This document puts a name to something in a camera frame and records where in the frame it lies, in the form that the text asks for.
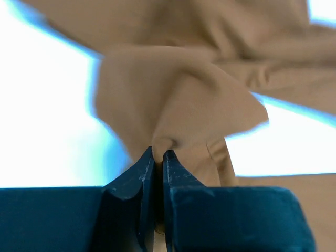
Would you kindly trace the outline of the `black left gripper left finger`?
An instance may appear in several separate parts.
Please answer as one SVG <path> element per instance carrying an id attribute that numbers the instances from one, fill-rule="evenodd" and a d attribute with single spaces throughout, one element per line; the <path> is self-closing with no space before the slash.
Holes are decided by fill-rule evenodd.
<path id="1" fill-rule="evenodd" d="M 153 251 L 155 161 L 147 148 L 139 160 L 104 187 L 92 251 Z"/>

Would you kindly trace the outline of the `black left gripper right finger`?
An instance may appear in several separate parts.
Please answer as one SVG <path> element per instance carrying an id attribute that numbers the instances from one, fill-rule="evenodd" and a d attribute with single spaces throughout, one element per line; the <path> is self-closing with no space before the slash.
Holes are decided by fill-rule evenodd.
<path id="1" fill-rule="evenodd" d="M 206 187 L 168 150 L 163 161 L 165 241 L 168 251 L 211 251 L 214 189 Z"/>

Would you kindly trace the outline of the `brown trousers with striped trim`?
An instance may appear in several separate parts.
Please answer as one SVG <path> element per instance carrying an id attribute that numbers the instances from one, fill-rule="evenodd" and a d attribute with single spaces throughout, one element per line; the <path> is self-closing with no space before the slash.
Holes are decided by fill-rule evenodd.
<path id="1" fill-rule="evenodd" d="M 335 175 L 237 177 L 225 138 L 268 121 L 256 95 L 335 115 L 335 29 L 306 1 L 25 1 L 54 30 L 99 53 L 96 116 L 133 166 L 155 161 L 153 251 L 165 241 L 163 161 L 173 150 L 214 189 L 211 251 L 335 251 Z M 104 187 L 37 190 L 66 201 L 92 237 Z M 74 206 L 80 212 L 72 218 Z"/>

